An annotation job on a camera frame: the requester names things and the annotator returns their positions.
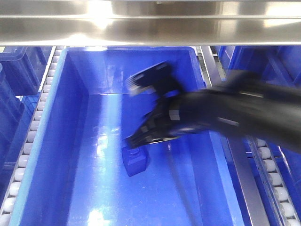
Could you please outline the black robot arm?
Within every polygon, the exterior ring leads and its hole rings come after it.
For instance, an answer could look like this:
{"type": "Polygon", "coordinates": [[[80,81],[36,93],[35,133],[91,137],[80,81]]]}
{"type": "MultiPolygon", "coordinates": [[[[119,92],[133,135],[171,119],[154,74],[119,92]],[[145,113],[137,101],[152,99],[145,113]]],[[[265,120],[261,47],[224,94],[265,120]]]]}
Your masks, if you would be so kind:
{"type": "Polygon", "coordinates": [[[148,89],[158,96],[155,108],[126,139],[129,148],[213,130],[224,136],[252,136],[290,151],[301,151],[301,91],[269,84],[260,75],[233,70],[210,88],[186,91],[169,62],[127,79],[133,95],[148,89]]]}

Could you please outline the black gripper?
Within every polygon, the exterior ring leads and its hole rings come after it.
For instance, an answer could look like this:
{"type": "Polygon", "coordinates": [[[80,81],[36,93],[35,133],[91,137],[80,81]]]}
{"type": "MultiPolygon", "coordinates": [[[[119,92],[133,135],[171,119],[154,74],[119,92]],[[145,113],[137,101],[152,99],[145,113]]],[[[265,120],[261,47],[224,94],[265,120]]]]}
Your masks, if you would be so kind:
{"type": "Polygon", "coordinates": [[[161,62],[130,76],[126,86],[133,96],[151,90],[159,97],[157,105],[146,115],[142,125],[125,139],[130,149],[210,128],[206,115],[208,111],[201,107],[212,91],[186,92],[173,77],[170,63],[161,62]]]}

